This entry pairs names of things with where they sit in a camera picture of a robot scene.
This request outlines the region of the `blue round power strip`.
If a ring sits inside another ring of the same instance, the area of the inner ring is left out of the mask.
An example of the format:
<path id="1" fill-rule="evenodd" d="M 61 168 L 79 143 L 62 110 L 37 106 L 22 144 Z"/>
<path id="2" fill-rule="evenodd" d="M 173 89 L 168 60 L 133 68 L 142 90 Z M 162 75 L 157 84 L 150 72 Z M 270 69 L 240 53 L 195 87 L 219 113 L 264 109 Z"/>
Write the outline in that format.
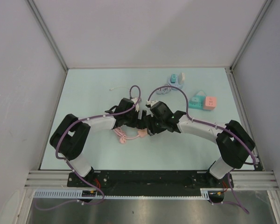
<path id="1" fill-rule="evenodd" d="M 176 81 L 175 83 L 172 83 L 171 80 L 169 79 L 168 83 L 164 84 L 165 87 L 157 89 L 156 93 L 159 94 L 159 95 L 164 95 L 164 94 L 169 93 L 171 90 L 176 91 L 177 90 L 176 87 L 178 89 L 182 89 L 183 85 L 184 85 L 183 80 L 182 80 L 181 83 L 179 83 L 179 81 Z"/>

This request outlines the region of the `pink power strip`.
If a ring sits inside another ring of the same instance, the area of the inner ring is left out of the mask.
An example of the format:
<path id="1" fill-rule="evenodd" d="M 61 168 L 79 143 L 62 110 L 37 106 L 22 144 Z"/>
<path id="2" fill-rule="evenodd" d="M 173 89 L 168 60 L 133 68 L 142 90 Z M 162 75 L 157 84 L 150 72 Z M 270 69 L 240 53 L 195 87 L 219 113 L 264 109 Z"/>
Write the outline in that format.
<path id="1" fill-rule="evenodd" d="M 146 137 L 148 135 L 148 133 L 147 133 L 147 129 L 145 128 L 145 129 L 142 129 L 142 130 L 138 130 L 138 136 L 140 137 L 140 138 L 144 138 L 144 137 Z"/>

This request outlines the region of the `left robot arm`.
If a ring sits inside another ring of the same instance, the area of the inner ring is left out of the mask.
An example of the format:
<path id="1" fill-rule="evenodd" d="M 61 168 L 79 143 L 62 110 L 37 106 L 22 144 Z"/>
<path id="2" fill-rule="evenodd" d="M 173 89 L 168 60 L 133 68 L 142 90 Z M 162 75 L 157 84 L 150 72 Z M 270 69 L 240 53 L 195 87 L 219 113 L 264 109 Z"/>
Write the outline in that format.
<path id="1" fill-rule="evenodd" d="M 121 126 L 136 128 L 140 123 L 139 102 L 141 98 L 123 98 L 119 105 L 112 107 L 103 115 L 79 119 L 73 114 L 64 117 L 52 134 L 49 144 L 55 149 L 56 157 L 64 160 L 78 173 L 77 180 L 87 187 L 94 181 L 93 167 L 83 156 L 83 149 L 90 133 L 103 130 L 119 131 Z"/>

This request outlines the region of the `white square adapter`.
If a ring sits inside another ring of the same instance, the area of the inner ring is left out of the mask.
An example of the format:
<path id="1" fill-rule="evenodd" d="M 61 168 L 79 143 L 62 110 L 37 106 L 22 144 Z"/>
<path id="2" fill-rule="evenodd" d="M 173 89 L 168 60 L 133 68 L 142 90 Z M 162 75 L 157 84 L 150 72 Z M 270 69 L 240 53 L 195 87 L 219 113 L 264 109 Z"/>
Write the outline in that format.
<path id="1" fill-rule="evenodd" d="M 181 72 L 181 73 L 178 75 L 178 84 L 179 84 L 179 85 L 183 85 L 183 84 L 184 84 L 184 81 L 185 81 L 185 73 Z"/>

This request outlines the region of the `pink cube socket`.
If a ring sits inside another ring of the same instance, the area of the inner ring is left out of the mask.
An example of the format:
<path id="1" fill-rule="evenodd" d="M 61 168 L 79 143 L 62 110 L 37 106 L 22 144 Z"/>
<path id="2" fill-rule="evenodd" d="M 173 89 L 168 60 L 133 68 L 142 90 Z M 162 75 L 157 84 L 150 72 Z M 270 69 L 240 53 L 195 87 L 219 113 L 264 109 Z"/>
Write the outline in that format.
<path id="1" fill-rule="evenodd" d="M 203 102 L 203 109 L 207 111 L 212 111 L 217 106 L 217 98 L 212 96 L 206 96 Z"/>

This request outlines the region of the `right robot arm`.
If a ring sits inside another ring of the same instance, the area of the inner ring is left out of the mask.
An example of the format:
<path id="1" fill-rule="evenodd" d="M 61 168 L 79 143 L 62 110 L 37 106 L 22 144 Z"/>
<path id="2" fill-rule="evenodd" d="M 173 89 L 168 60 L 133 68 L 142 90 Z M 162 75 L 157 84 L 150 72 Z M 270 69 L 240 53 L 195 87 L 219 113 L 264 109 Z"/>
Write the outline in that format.
<path id="1" fill-rule="evenodd" d="M 235 120 L 219 126 L 190 119 L 186 112 L 173 113 L 165 103 L 158 100 L 147 101 L 146 107 L 151 112 L 144 118 L 150 135 L 164 131 L 192 134 L 218 146 L 221 157 L 206 171 L 206 182 L 211 187 L 217 187 L 228 172 L 242 168 L 247 158 L 253 156 L 255 142 Z"/>

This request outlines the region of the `light teal charger plug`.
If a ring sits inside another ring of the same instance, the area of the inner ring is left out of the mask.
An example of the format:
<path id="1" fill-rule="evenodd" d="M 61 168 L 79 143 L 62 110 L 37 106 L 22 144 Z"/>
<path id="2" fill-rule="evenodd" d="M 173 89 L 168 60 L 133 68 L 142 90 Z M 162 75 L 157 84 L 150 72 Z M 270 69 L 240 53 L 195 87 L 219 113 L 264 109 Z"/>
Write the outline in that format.
<path id="1" fill-rule="evenodd" d="M 199 104 L 201 103 L 201 100 L 200 100 L 199 97 L 194 96 L 194 97 L 191 98 L 191 103 L 192 103 L 193 105 L 199 105 Z"/>

